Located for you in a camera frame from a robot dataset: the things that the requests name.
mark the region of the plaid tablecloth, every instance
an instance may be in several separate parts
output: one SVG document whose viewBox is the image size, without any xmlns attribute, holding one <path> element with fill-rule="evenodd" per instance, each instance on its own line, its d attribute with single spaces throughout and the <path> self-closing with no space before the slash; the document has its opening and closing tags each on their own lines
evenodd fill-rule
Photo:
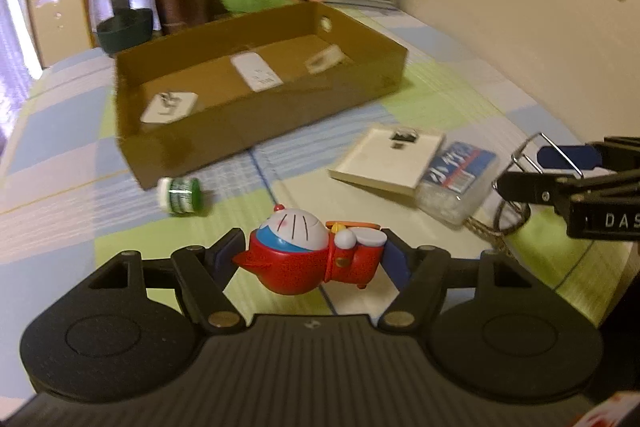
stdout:
<svg viewBox="0 0 640 427">
<path fill-rule="evenodd" d="M 470 232 L 451 230 L 401 199 L 328 177 L 326 167 L 373 122 L 438 128 L 447 142 L 494 150 L 503 164 L 537 131 L 562 144 L 577 142 L 523 90 L 445 34 L 402 12 L 345 11 L 409 49 L 402 89 L 202 169 L 196 175 L 214 195 L 206 217 L 169 217 L 156 205 L 155 191 L 136 184 L 114 139 L 113 61 L 100 50 L 65 60 L 36 82 L 0 164 L 0 417 L 33 393 L 18 357 L 24 328 L 121 250 L 140 250 L 149 259 L 184 245 L 209 246 L 231 227 L 248 233 L 277 201 L 322 221 L 372 221 L 411 245 L 477 257 L 487 245 Z M 496 204 L 489 198 L 480 215 Z M 605 261 L 604 248 L 610 249 Z M 555 277 L 575 279 L 564 285 L 564 296 L 598 322 L 612 293 L 598 277 L 602 281 L 604 270 L 617 280 L 627 258 L 626 247 L 596 243 L 564 259 Z M 546 263 L 523 261 L 536 269 Z M 285 297 L 238 270 L 226 293 L 247 318 L 365 312 L 375 320 L 397 289 L 379 269 L 364 291 L 332 282 Z M 170 291 L 149 295 L 176 305 Z"/>
</svg>

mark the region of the wooden chair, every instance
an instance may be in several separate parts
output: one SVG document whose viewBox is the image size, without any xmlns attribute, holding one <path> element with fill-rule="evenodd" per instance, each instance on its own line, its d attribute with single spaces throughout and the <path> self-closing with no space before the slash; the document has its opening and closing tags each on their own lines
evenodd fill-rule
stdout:
<svg viewBox="0 0 640 427">
<path fill-rule="evenodd" d="M 48 68 L 96 47 L 89 20 L 89 0 L 26 0 L 33 45 Z"/>
</svg>

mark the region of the wall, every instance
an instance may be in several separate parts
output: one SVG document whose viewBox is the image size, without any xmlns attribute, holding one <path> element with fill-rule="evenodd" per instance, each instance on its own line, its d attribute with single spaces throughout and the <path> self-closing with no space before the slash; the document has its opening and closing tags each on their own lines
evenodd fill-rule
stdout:
<svg viewBox="0 0 640 427">
<path fill-rule="evenodd" d="M 640 0 L 402 0 L 583 139 L 640 136 Z"/>
</svg>

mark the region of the red toy body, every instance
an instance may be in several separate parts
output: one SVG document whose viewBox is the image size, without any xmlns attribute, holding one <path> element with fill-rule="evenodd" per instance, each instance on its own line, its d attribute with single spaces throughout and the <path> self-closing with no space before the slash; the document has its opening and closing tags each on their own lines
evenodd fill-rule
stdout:
<svg viewBox="0 0 640 427">
<path fill-rule="evenodd" d="M 234 263 L 282 295 L 307 293 L 330 280 L 364 288 L 378 269 L 385 233 L 377 225 L 327 225 L 332 229 L 304 210 L 277 205 L 250 234 L 248 249 L 236 255 Z"/>
</svg>

